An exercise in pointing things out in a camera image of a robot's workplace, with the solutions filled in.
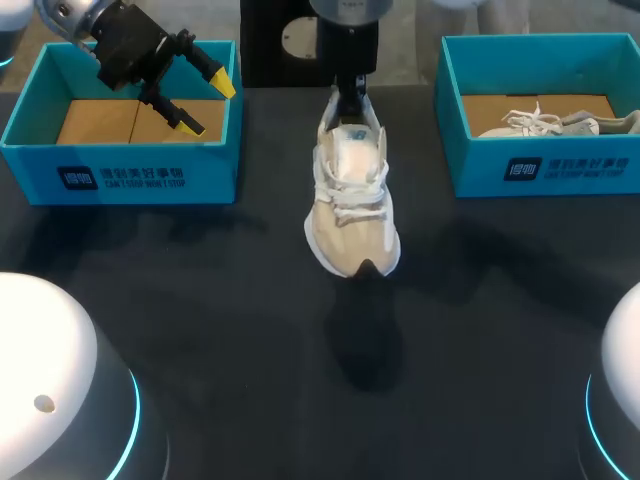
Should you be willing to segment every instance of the blue cardboard box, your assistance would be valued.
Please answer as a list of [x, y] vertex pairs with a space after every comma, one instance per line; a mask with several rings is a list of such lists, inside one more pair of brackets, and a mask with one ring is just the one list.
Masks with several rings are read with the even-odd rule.
[[[45, 45], [0, 144], [31, 205], [232, 203], [243, 114], [236, 45], [196, 43], [224, 64], [237, 92], [225, 102], [220, 142], [56, 145], [72, 100], [136, 99], [139, 88], [113, 92], [98, 80], [99, 66], [89, 55], [68, 43]], [[161, 92], [173, 99], [224, 100], [184, 57], [175, 59]], [[129, 179], [131, 170], [149, 176]]]
[[640, 135], [471, 136], [463, 95], [554, 94], [606, 95], [617, 117], [640, 109], [638, 46], [628, 34], [443, 39], [435, 107], [456, 196], [640, 192]]

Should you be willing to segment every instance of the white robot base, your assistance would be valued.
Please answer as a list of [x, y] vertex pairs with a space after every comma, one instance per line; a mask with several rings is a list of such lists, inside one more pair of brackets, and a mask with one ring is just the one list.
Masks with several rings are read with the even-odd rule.
[[578, 453], [585, 478], [640, 478], [640, 285], [609, 319], [582, 409]]
[[163, 423], [70, 295], [0, 273], [0, 479], [162, 480]]

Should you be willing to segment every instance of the black table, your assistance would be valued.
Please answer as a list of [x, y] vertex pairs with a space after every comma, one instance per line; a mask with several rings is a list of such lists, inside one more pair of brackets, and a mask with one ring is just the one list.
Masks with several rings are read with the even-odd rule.
[[456, 200], [431, 91], [371, 97], [403, 243], [387, 281], [332, 277], [304, 239], [326, 90], [247, 92], [234, 206], [30, 208], [2, 164], [0, 269], [85, 306], [157, 399], [173, 479], [577, 480], [640, 197]]

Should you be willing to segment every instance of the white sneaker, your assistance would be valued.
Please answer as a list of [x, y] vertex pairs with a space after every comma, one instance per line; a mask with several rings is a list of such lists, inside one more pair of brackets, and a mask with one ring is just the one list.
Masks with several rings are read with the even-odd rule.
[[393, 202], [386, 185], [387, 137], [365, 95], [366, 125], [336, 121], [335, 91], [318, 128], [314, 149], [315, 201], [304, 230], [311, 251], [329, 272], [352, 277], [366, 260], [386, 276], [400, 260]]
[[571, 125], [563, 125], [557, 115], [541, 113], [537, 104], [533, 113], [511, 110], [502, 121], [507, 121], [508, 127], [494, 128], [480, 135], [487, 137], [545, 137], [545, 136], [582, 136], [599, 135], [600, 126], [593, 118], [581, 118]]
[[583, 110], [563, 118], [562, 124], [565, 128], [569, 128], [573, 125], [583, 123], [585, 120], [595, 122], [601, 134], [637, 135], [640, 133], [640, 110], [635, 110], [624, 118], [596, 117]]

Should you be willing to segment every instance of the blue led ring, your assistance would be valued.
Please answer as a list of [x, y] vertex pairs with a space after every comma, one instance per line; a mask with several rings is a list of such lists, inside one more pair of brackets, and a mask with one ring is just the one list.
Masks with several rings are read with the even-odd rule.
[[131, 380], [133, 380], [133, 388], [136, 392], [136, 416], [133, 420], [133, 429], [131, 430], [129, 442], [127, 442], [127, 446], [125, 447], [124, 452], [122, 452], [120, 460], [116, 464], [116, 467], [113, 469], [113, 472], [111, 472], [111, 475], [107, 477], [107, 480], [114, 480], [120, 473], [120, 470], [122, 470], [122, 467], [124, 467], [124, 464], [127, 461], [129, 454], [131, 453], [131, 449], [133, 448], [133, 444], [136, 441], [138, 426], [140, 425], [140, 391], [138, 390], [138, 384], [136, 383], [136, 379], [133, 376], [133, 373], [131, 373], [131, 371], [129, 371], [129, 373], [131, 374]]
[[596, 429], [593, 428], [593, 422], [591, 421], [591, 412], [589, 410], [589, 388], [590, 387], [591, 387], [591, 377], [589, 377], [589, 381], [587, 382], [587, 394], [586, 394], [586, 398], [585, 398], [585, 405], [587, 407], [587, 421], [589, 422], [589, 428], [591, 429], [591, 435], [593, 435], [593, 439], [596, 441], [596, 445], [598, 445], [598, 448], [600, 449], [600, 452], [602, 452], [602, 455], [604, 456], [604, 458], [607, 460], [607, 462], [609, 462], [609, 465], [611, 465], [611, 468], [613, 468], [618, 473], [618, 475], [620, 475], [620, 477], [622, 477], [624, 480], [631, 480], [629, 477], [627, 477], [622, 472], [622, 470], [620, 470], [620, 468], [611, 459], [611, 457], [609, 456], [607, 451], [602, 446], [602, 443], [600, 443], [600, 439], [598, 438], [598, 435], [596, 434]]

